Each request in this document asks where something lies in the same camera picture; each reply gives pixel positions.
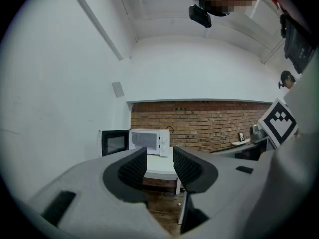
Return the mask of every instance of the wooden floor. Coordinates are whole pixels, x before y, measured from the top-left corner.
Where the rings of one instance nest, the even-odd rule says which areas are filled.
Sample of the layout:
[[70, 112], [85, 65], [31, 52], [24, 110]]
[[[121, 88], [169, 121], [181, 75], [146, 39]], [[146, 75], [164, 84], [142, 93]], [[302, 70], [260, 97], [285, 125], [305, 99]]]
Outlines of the wooden floor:
[[184, 193], [143, 190], [148, 196], [148, 210], [154, 218], [173, 236], [180, 235], [179, 214], [183, 205]]

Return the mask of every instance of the microwave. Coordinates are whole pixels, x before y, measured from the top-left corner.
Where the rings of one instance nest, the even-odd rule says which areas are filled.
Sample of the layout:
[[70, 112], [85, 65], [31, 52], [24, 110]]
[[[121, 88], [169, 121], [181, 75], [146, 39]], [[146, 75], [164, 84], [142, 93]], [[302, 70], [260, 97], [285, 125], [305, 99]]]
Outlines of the microwave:
[[114, 130], [99, 131], [99, 157], [120, 151], [146, 147], [147, 154], [167, 157], [169, 154], [169, 130]]
[[147, 154], [167, 157], [169, 154], [169, 130], [132, 129], [129, 149], [147, 148]]

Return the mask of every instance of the table leg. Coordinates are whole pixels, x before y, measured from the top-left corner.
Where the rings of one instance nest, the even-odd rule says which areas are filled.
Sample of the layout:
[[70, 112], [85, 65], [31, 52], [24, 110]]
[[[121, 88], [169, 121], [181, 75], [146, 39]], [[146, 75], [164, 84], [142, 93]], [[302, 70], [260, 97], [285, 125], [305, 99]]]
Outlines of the table leg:
[[181, 212], [179, 214], [178, 224], [182, 224], [183, 223], [185, 207], [186, 207], [186, 198], [187, 198], [187, 192], [185, 191], [184, 200], [183, 200], [183, 207], [182, 207]]
[[179, 193], [180, 193], [180, 185], [181, 185], [180, 179], [177, 178], [177, 187], [176, 187], [176, 194], [177, 195], [179, 195]]

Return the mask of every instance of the white ceiling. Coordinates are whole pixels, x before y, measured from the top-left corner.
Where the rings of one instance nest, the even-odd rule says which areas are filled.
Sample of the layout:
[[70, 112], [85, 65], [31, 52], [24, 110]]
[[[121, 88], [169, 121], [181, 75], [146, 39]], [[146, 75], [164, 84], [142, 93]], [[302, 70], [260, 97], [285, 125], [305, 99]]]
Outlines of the white ceiling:
[[279, 15], [270, 0], [258, 0], [226, 17], [212, 18], [212, 27], [192, 21], [193, 0], [123, 0], [136, 39], [168, 35], [218, 39], [250, 51], [263, 60], [281, 41]]

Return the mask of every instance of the brick wall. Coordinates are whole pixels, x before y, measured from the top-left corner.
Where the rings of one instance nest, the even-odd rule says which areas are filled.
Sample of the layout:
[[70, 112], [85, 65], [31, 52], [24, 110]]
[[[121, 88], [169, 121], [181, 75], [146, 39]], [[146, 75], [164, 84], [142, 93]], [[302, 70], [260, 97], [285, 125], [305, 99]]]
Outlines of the brick wall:
[[232, 101], [177, 101], [135, 103], [131, 129], [173, 127], [170, 146], [192, 147], [215, 152], [231, 147], [238, 133], [249, 138], [249, 128], [257, 123], [271, 104]]

